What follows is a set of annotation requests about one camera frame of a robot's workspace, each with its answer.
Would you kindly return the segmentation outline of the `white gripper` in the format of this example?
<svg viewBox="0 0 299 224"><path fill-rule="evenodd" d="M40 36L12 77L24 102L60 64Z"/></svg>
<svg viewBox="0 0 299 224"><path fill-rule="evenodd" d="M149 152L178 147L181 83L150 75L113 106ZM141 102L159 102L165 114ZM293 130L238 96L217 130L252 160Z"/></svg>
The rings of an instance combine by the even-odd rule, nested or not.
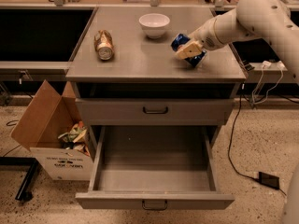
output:
<svg viewBox="0 0 299 224"><path fill-rule="evenodd" d="M203 48L207 50L221 49L225 46L216 33L216 22L218 17L206 21L199 28L189 34L191 41L180 45L176 51L176 57L184 60L199 55Z"/></svg>

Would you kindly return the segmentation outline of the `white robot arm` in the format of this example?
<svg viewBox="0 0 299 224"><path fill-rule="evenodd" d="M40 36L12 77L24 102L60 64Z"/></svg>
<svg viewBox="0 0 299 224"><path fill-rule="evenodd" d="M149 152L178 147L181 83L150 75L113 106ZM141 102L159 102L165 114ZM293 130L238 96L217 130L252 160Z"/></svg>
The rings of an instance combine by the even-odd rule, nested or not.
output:
<svg viewBox="0 0 299 224"><path fill-rule="evenodd" d="M299 27L279 0L239 0L231 11L205 21L188 38L176 52L181 60L193 58L205 49L261 38L299 84Z"/></svg>

